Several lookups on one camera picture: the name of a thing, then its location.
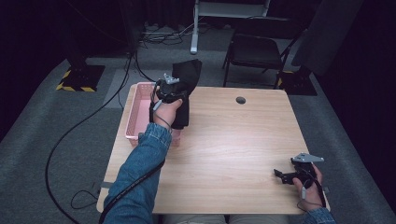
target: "pink basket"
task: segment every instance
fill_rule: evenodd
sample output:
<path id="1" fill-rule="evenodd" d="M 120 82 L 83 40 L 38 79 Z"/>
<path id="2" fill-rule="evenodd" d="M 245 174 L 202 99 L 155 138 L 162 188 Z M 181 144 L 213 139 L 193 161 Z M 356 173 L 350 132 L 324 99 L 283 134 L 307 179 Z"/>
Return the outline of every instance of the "pink basket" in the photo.
<path id="1" fill-rule="evenodd" d="M 154 86 L 151 82 L 139 82 L 136 85 L 125 136 L 133 147 L 137 146 L 140 133 L 144 133 L 149 124 L 150 96 Z M 171 146 L 180 144 L 181 130 L 172 131 Z"/>

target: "light wood tabletop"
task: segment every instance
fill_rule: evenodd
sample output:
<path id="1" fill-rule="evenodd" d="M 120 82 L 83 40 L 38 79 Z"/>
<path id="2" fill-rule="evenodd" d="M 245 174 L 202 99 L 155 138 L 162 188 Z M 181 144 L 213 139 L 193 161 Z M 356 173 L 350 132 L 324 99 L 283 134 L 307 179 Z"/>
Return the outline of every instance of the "light wood tabletop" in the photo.
<path id="1" fill-rule="evenodd" d="M 113 183 L 133 150 L 125 137 L 131 87 L 106 170 Z M 238 104 L 237 97 L 245 104 Z M 190 125 L 162 168 L 156 214 L 301 214 L 299 195 L 274 168 L 295 172 L 290 158 L 308 153 L 284 91 L 197 87 L 190 96 Z M 97 210 L 103 211 L 103 186 Z"/>

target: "blue sleeve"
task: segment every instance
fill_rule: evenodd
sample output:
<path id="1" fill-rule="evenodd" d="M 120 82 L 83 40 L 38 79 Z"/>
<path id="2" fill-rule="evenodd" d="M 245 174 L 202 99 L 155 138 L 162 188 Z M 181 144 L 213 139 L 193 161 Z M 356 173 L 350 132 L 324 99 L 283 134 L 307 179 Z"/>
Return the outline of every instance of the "blue sleeve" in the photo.
<path id="1" fill-rule="evenodd" d="M 164 127 L 150 123 L 138 146 L 121 166 L 105 198 L 105 207 L 136 179 L 158 166 L 165 159 L 171 141 L 172 136 Z M 107 213 L 105 223 L 151 223 L 159 179 L 160 171 L 132 189 Z"/>
<path id="2" fill-rule="evenodd" d="M 304 224 L 335 224 L 335 220 L 327 208 L 318 208 L 305 214 Z"/>

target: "pants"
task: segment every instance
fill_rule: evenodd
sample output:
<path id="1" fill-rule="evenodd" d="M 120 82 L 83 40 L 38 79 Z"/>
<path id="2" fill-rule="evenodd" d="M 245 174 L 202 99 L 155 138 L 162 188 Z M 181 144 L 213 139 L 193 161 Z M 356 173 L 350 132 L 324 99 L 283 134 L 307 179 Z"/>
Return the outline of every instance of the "pants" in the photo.
<path id="1" fill-rule="evenodd" d="M 226 224 L 224 215 L 165 215 L 163 224 Z M 289 224 L 284 215 L 230 215 L 229 224 Z"/>

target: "chair seat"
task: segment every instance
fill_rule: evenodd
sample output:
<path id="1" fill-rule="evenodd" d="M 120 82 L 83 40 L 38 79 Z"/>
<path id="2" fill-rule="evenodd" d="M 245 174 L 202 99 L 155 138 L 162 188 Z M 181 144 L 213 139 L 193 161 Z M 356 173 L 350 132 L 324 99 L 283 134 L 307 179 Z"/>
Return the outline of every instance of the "chair seat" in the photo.
<path id="1" fill-rule="evenodd" d="M 230 62 L 234 65 L 278 69 L 282 60 L 274 40 L 254 36 L 235 36 Z"/>

